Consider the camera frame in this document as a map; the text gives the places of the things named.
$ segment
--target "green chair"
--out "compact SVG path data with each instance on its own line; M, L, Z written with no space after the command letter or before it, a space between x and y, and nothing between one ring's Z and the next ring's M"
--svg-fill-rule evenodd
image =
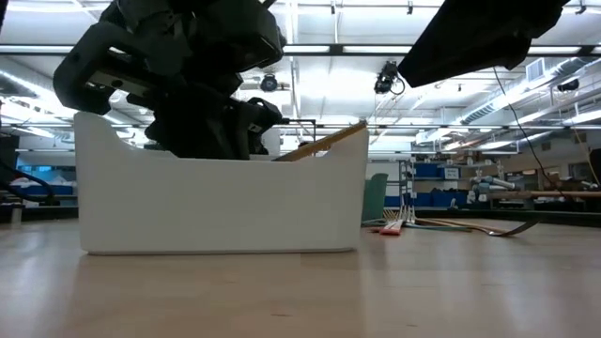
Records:
M384 199L386 198L386 185L388 174L375 174L371 179L365 180L363 191L362 225L374 225L369 221L382 220L384 214Z

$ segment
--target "light wood table surface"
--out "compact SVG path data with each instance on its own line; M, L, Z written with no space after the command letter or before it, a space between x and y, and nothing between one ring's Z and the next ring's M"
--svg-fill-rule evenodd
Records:
M0 230L0 337L598 338L601 229L363 234L340 254L99 257L79 249L77 223L26 225Z

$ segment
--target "machine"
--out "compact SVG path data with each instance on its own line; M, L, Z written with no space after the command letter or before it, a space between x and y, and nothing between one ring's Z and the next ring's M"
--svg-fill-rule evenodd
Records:
M179 157L264 153L260 136L282 115L264 100L231 96L240 72L284 55L286 41L268 11L273 2L114 0L56 70L56 95L69 108L104 115L116 90L129 93L128 102L154 111L146 136ZM565 3L446 0L398 71L418 86L515 67Z

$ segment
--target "shelf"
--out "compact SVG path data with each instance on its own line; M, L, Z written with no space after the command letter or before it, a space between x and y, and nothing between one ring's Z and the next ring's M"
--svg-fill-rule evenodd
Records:
M496 163L474 163L472 165L469 164L440 164L439 168L482 168L482 167L487 167L487 166L494 166L497 165Z
M445 179L444 177L415 177L416 181L453 181L457 182L459 179Z

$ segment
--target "black cable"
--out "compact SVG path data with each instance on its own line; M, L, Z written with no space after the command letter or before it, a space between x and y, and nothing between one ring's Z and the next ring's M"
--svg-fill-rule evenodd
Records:
M503 84L501 83L501 79L499 79L499 74L497 73L497 69L495 69L494 67L492 69L495 72L495 77L497 78L497 82L499 83L499 87L501 88L501 91L503 92L503 96L505 96L505 98L507 98L507 93L505 92L505 88L503 88ZM538 158L538 155L536 155L536 151L534 151L534 146L532 145L532 142L530 141L530 138L528 138L528 134L526 133L526 131L524 131L524 128L522 128L522 125L519 123L519 117L517 117L516 109L514 109L514 106L511 104L511 102L509 100L507 101L507 104L509 105L509 108L511 109L511 111L514 113L514 117L516 118L517 126L522 131L522 134L524 134L524 137L526 138L526 142L528 142L528 146L530 147L530 151L532 152L532 155L534 156L534 159L538 163L538 166L541 168L541 172L543 173L543 176L550 183L551 187L553 187L554 190L556 190L563 198L565 198L566 201L571 201L571 199L568 199L567 196L565 194L563 194L562 190L557 186L557 184L555 184L555 182L553 182L551 180L551 178L549 178L549 176L545 172L545 167L543 166L543 164L541 163L540 159Z
M405 93L405 90L407 90L407 86L405 85L405 81L403 81L403 79L399 79L399 81L401 82L401 84L403 84L403 90L401 90L400 93L394 93L393 90L391 89L391 93L393 93L396 96L403 95L403 93Z
M0 128L2 128L2 117L1 116L0 116ZM14 189L10 186L10 183L6 183L3 181L0 181L0 188L6 190L7 192L14 194L15 196L17 196L23 200L27 200L27 201L31 201L31 202L44 203L44 202L52 202L53 201L53 199L54 199L53 188L50 186L50 184L48 184L43 179L39 179L37 177L33 177L29 174L19 171L15 168L11 167L10 165L6 164L4 161L2 161L1 158L0 158L0 168L4 169L6 171L9 171L16 177L25 177L29 180L32 180L32 181L38 183L41 187L43 187L46 190L47 194L46 194L46 196L42 196L42 197L32 196L27 193L17 191L16 189Z

